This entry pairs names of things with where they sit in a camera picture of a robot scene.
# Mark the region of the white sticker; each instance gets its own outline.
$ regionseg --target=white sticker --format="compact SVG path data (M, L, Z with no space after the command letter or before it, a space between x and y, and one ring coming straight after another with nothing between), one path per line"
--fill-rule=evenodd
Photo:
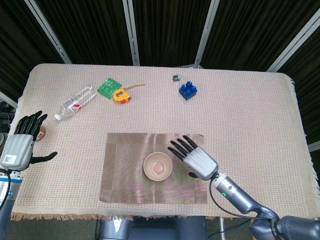
M17 158L16 155L7 154L4 157L3 163L4 164L15 164L16 158Z
M70 97L64 104L67 106L67 108L70 108L72 105L74 105L77 101L74 100L73 97Z

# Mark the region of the yellow tape measure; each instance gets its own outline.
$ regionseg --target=yellow tape measure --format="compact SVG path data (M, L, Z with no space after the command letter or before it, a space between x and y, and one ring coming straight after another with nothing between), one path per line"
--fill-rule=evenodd
M113 93L113 100L118 103L118 104L125 104L130 101L131 97L130 95L126 92L128 89L133 89L135 87L142 87L144 86L144 83L140 84L134 84L125 88L119 88Z

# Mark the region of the cable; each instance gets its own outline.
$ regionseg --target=cable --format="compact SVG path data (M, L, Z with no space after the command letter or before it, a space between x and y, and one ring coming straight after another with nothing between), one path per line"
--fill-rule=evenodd
M208 237L208 240L211 240L212 238L214 238L215 236L219 235L219 234L222 234L222 233L226 233L226 232L231 232L233 230L236 230L240 227L242 227L243 225L245 225L247 222L249 222L250 219L248 219L247 221L244 221L243 223L240 223L239 225L237 226L233 226L233 227L229 227L227 228L226 230L223 230L223 231L220 231L220 232L217 232L217 233L214 233L214 234L211 234L209 237Z
M7 170L5 170L5 169L0 169L0 172L6 174L6 176L8 177L8 187L7 187L7 189L6 189L6 193L5 193L4 199L3 199L3 201L2 201L2 203L1 203L1 205L0 205L0 210L1 210L2 207L5 205L5 202L6 202L6 200L7 200L7 197L8 197L8 195L9 195L11 178L10 178L10 173L9 173Z
M220 208L222 211L226 212L227 214L236 216L236 217L238 217L238 218L244 218L244 219L259 219L259 220L271 220L271 218L239 215L239 214L232 213L232 212L229 212L229 211L225 210L225 209L224 209L222 206L220 206L220 205L216 202L216 200L214 199L214 196L213 196L212 190L211 190L211 186L212 186L212 182L213 182L213 181L214 181L214 178L212 177L211 180L210 180L210 184L209 184L210 196L211 196L211 199L212 199L212 201L214 202L214 204L215 204L218 208Z

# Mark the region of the blue building block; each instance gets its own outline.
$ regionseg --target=blue building block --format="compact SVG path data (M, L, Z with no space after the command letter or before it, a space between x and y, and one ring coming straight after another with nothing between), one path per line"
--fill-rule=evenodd
M186 84L183 84L180 87L179 93L184 97L185 100L188 100L197 94L197 88L196 86L192 85L191 81L187 81Z

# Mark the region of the placemat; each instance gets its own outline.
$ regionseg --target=placemat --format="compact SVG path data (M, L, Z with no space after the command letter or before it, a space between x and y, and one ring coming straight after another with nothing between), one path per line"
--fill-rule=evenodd
M187 134L199 146L204 137ZM126 204L207 204L205 181L188 175L187 165L167 147L182 138L174 133L108 133L100 200ZM167 154L172 172L163 181L153 181L144 172L145 158L154 152Z
M181 81L172 76L180 74ZM107 77L128 90L117 104L98 94L74 116L54 114L86 85ZM185 100L187 81L197 94ZM205 136L204 149L259 203L280 216L320 216L319 186L302 127L294 86L281 73L168 67L41 64L30 73L12 123L39 110L48 114L45 137L34 156L53 151L51 161L31 165L13 208L13 219L84 219L108 216L230 217L208 204L130 204L99 200L108 133L177 133ZM214 191L229 211L237 210Z

